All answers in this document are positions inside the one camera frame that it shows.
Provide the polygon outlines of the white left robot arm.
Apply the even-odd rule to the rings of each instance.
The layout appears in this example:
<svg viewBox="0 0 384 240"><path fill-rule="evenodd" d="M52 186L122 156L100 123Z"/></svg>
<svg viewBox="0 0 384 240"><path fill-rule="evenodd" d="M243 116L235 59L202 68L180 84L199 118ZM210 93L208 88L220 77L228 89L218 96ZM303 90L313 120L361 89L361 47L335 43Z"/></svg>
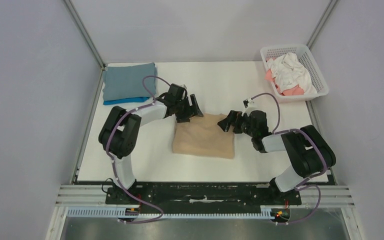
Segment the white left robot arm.
<svg viewBox="0 0 384 240"><path fill-rule="evenodd" d="M160 182L139 182L134 176L131 154L140 128L151 122L174 116L177 123L189 123L203 117L197 97L186 87L172 83L167 92L151 102L127 110L114 106L98 135L98 141L110 157L114 177L106 193L106 204L139 204L147 192L162 186Z"/></svg>

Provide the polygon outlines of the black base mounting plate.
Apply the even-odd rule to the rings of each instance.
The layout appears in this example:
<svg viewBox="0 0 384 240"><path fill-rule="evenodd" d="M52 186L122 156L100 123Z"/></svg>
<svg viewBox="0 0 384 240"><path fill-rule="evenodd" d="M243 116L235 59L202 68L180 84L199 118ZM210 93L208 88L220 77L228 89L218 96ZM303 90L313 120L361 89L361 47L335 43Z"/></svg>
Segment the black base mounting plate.
<svg viewBox="0 0 384 240"><path fill-rule="evenodd" d="M145 182L137 181L128 196L114 183L107 184L107 205L134 205L140 214L247 214L261 206L301 205L300 194L274 191L259 182Z"/></svg>

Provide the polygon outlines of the pink t shirt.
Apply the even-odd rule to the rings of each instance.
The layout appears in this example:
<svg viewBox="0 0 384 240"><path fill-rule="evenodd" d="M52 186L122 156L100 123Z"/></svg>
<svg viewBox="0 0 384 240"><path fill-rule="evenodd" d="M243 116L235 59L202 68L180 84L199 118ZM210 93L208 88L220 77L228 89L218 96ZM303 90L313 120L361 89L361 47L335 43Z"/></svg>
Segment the pink t shirt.
<svg viewBox="0 0 384 240"><path fill-rule="evenodd" d="M265 79L273 83L281 96L303 95L299 78L305 76L304 66L295 57L283 55L267 61L268 71Z"/></svg>

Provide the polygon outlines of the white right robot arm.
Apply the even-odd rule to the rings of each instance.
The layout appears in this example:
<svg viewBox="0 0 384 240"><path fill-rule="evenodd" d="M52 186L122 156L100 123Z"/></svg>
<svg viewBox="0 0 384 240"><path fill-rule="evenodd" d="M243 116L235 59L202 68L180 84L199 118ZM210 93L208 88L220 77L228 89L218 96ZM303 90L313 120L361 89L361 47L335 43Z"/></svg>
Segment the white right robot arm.
<svg viewBox="0 0 384 240"><path fill-rule="evenodd" d="M313 125L272 133L267 114L261 110L232 110L217 125L223 132L232 130L234 134L250 136L254 149L260 153L286 152L290 166L269 183L268 196L275 204L282 204L290 191L298 190L336 164L334 151Z"/></svg>

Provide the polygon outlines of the beige t shirt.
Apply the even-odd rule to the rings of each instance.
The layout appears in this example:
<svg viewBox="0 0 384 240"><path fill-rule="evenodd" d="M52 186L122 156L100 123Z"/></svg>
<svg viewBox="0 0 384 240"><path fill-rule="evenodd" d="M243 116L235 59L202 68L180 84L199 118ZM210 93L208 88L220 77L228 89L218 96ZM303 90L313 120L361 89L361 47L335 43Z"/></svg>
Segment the beige t shirt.
<svg viewBox="0 0 384 240"><path fill-rule="evenodd" d="M224 132L218 122L224 114L205 113L203 117L194 116L189 122L177 123L172 141L175 154L198 157L233 159L235 157L234 134Z"/></svg>

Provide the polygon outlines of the white plastic laundry basket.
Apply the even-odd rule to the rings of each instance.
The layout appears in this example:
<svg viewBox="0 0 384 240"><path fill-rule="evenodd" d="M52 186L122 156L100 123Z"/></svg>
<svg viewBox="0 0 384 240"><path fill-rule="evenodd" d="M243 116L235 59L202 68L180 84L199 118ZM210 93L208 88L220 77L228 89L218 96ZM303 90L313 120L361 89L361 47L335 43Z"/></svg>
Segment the white plastic laundry basket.
<svg viewBox="0 0 384 240"><path fill-rule="evenodd" d="M275 85L269 82L269 84L273 89L273 95L276 97L277 101L280 103L310 101L314 98L327 95L329 92L328 85L311 51L304 44L284 44L284 45L273 45L273 46L263 47L260 50L260 54L261 54L265 72L267 73L268 71L267 61L269 59L276 59L287 53L294 53L297 55L298 61L301 64L303 64L303 66L309 71L311 80L312 80L312 85L317 90L317 93L307 94L307 95L283 96L278 94L278 92L275 90Z"/></svg>

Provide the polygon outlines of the white t shirt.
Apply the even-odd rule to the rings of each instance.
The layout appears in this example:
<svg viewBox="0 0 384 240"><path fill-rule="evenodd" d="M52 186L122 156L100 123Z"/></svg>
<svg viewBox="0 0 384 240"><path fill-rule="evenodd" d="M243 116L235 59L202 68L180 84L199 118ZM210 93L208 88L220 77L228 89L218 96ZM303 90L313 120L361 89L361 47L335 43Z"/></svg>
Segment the white t shirt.
<svg viewBox="0 0 384 240"><path fill-rule="evenodd" d="M301 64L295 53L288 52L267 61L268 70L265 79L274 84L281 96L314 95L309 71Z"/></svg>

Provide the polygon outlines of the folded bright blue t shirt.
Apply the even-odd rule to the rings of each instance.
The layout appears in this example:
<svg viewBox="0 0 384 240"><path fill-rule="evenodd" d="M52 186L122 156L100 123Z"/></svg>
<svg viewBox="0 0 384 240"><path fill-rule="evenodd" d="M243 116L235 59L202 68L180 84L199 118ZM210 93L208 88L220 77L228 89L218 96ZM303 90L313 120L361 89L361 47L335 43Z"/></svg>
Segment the folded bright blue t shirt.
<svg viewBox="0 0 384 240"><path fill-rule="evenodd" d="M103 105L117 105L117 104L129 104L129 103L143 103L146 102L150 97L129 97L129 98L121 98L116 100L104 100Z"/></svg>

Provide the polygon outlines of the folded grey-blue t shirt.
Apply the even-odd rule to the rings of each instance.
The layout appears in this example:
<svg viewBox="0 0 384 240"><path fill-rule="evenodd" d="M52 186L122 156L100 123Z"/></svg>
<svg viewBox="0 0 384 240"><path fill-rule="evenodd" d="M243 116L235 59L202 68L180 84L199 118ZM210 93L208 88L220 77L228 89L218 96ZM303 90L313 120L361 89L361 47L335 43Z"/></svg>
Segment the folded grey-blue t shirt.
<svg viewBox="0 0 384 240"><path fill-rule="evenodd" d="M118 101L155 95L157 69L154 63L109 66L103 73L103 100Z"/></svg>

